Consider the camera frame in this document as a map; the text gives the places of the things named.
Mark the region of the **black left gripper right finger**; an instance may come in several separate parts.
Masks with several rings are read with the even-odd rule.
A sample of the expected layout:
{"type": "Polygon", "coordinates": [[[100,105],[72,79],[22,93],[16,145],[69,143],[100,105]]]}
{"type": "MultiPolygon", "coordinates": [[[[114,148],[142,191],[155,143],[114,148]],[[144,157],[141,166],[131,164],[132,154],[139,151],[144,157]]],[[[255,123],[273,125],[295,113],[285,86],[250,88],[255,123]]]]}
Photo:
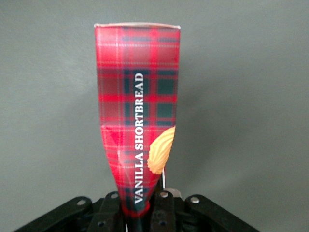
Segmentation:
{"type": "Polygon", "coordinates": [[[183,200],[169,191],[157,193],[149,226],[151,232],[256,232],[253,226],[205,196],[183,200]]]}

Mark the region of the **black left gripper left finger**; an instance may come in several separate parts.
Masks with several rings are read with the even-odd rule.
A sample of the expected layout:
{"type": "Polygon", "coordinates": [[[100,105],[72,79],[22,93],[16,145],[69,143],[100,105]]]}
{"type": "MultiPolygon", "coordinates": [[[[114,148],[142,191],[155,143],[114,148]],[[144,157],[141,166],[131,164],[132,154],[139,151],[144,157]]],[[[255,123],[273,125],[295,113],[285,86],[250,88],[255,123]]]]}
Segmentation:
{"type": "Polygon", "coordinates": [[[75,197],[27,223],[17,232],[124,232],[119,195],[110,192],[95,203],[75,197]]]}

